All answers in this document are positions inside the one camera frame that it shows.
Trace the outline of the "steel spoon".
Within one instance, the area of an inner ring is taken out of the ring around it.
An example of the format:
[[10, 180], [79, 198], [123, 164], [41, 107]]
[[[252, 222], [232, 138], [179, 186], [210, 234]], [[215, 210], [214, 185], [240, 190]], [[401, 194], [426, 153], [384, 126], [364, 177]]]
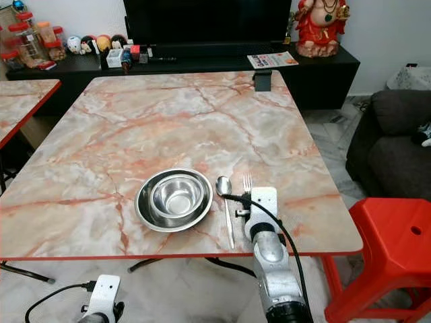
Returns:
[[234, 228], [231, 211], [229, 209], [229, 200], [226, 198], [226, 196], [229, 196], [232, 192], [230, 179], [227, 176], [218, 176], [218, 180], [216, 180], [216, 190], [224, 201], [224, 213], [228, 228], [229, 246], [233, 250], [235, 249]]

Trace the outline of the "round steel plate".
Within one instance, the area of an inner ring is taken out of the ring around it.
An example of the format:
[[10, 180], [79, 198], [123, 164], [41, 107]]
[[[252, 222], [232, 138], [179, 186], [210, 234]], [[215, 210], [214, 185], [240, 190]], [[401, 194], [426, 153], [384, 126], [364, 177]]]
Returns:
[[[160, 180], [173, 174], [188, 174], [194, 176], [203, 185], [204, 193], [202, 203], [191, 213], [181, 218], [166, 218], [160, 213], [157, 213], [151, 206], [152, 190], [155, 184]], [[172, 168], [162, 170], [149, 178], [139, 189], [135, 197], [137, 213], [141, 216], [144, 224], [160, 233], [178, 233], [185, 229], [194, 227], [198, 222], [203, 221], [204, 217], [209, 212], [213, 200], [213, 187], [209, 179], [206, 178], [201, 172], [187, 168]]]

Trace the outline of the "red plastic stool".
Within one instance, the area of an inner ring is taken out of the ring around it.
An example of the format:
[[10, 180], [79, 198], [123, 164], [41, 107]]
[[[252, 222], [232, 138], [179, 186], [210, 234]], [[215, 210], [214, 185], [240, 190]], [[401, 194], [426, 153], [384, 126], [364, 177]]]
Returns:
[[[332, 256], [322, 256], [332, 300], [329, 323], [392, 319], [418, 323], [431, 314], [431, 202], [422, 198], [366, 198], [349, 210], [364, 243], [364, 268], [343, 287]], [[373, 308], [395, 289], [410, 289], [411, 306]]]

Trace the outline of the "black TV console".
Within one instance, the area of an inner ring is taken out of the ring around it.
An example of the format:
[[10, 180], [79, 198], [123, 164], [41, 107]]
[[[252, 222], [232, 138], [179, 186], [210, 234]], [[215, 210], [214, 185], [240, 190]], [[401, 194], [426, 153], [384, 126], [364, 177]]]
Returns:
[[[280, 67], [278, 71], [288, 86], [290, 95], [299, 110], [336, 110], [347, 98], [360, 62], [341, 47], [332, 57], [309, 59], [289, 48], [297, 65]], [[132, 75], [177, 73], [223, 73], [224, 71], [250, 71], [252, 65], [246, 56], [180, 58], [172, 63], [135, 64]], [[121, 76], [122, 68], [105, 69], [94, 55], [69, 55], [56, 67], [47, 71], [22, 69], [10, 71], [10, 81], [31, 79], [58, 79], [61, 86], [37, 112], [37, 116], [62, 116], [95, 77]]]

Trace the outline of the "marble folding table red edge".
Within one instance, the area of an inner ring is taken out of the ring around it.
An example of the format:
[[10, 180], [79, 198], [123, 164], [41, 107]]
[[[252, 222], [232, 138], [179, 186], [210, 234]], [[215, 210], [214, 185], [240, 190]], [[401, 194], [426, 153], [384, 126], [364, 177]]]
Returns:
[[28, 121], [61, 88], [56, 78], [0, 83], [0, 148], [9, 142], [13, 145], [4, 151], [6, 166], [1, 166], [1, 192], [6, 191], [24, 164], [46, 139], [61, 118], [38, 116], [32, 124]]
[[257, 92], [252, 71], [97, 77], [3, 192], [3, 260], [250, 256], [224, 203], [178, 233], [148, 228], [135, 197], [161, 170], [228, 176], [277, 190], [277, 214], [304, 256], [363, 247], [283, 77]]

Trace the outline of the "dark grey sofa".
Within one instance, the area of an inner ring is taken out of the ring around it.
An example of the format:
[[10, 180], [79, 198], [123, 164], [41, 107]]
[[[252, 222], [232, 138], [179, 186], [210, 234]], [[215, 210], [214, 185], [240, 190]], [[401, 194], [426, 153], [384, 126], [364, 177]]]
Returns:
[[431, 147], [411, 140], [428, 123], [431, 90], [386, 89], [370, 96], [345, 163], [366, 196], [431, 202]]

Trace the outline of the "black television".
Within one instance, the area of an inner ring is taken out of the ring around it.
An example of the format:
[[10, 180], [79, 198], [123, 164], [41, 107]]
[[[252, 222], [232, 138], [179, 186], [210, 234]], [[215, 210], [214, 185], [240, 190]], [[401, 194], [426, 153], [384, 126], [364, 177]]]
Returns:
[[292, 0], [123, 0], [127, 33], [147, 45], [280, 42]]

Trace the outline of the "red laughing Buddha statue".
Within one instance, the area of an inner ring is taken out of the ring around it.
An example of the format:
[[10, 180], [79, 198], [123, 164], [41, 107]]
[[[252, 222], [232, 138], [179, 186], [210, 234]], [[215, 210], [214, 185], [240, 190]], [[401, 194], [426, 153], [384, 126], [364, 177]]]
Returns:
[[349, 17], [347, 0], [299, 0], [293, 17], [298, 22], [296, 52], [308, 58], [336, 55], [338, 36], [345, 33]]

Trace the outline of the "black and white object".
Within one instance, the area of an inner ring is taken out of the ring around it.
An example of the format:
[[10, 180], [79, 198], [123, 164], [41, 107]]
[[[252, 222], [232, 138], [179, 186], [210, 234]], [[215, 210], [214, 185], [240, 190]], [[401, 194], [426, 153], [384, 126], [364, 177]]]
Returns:
[[418, 131], [411, 136], [411, 141], [421, 147], [431, 147], [431, 121], [419, 126]]

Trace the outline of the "small white box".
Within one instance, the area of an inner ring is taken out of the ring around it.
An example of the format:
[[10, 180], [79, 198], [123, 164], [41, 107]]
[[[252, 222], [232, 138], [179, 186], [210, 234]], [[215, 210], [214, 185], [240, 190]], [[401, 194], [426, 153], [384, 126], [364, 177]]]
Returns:
[[106, 55], [106, 65], [110, 69], [120, 68], [123, 62], [121, 59], [123, 58], [123, 49], [111, 49]]

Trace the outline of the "white mesh basket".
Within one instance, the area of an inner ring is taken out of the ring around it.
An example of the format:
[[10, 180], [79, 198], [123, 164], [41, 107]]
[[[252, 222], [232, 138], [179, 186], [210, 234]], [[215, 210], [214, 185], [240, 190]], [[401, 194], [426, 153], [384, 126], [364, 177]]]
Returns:
[[386, 81], [385, 89], [431, 90], [431, 67], [402, 67]]

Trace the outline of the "yellow round figurine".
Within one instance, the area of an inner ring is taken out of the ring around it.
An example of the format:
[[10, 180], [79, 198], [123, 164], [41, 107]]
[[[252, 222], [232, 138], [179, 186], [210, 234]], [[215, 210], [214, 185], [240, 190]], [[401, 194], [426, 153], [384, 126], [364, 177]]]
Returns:
[[98, 49], [99, 53], [110, 51], [112, 48], [110, 36], [105, 34], [98, 35], [98, 37], [96, 37], [96, 48]]

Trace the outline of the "short red-lidded plastic jar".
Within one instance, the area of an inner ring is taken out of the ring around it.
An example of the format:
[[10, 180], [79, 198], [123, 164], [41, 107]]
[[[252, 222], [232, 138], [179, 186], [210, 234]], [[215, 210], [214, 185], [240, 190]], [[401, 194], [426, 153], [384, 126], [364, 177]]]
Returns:
[[20, 59], [18, 51], [7, 51], [1, 53], [3, 64], [6, 65], [8, 71], [22, 70], [25, 65]]

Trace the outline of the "white round figurine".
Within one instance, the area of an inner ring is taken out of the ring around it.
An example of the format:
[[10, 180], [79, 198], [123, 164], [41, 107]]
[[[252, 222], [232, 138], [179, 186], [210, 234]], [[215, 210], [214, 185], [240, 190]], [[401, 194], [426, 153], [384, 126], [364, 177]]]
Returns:
[[80, 37], [71, 36], [67, 39], [67, 49], [71, 55], [80, 55], [81, 53], [82, 40]]

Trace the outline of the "large red-lidded plastic jar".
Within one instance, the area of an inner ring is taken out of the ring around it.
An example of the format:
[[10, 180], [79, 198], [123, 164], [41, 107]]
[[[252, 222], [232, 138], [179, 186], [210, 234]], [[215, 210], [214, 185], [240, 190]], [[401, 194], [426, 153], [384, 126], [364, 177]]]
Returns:
[[27, 22], [9, 25], [9, 31], [19, 39], [19, 53], [28, 68], [37, 69], [45, 59], [39, 47], [39, 38]]

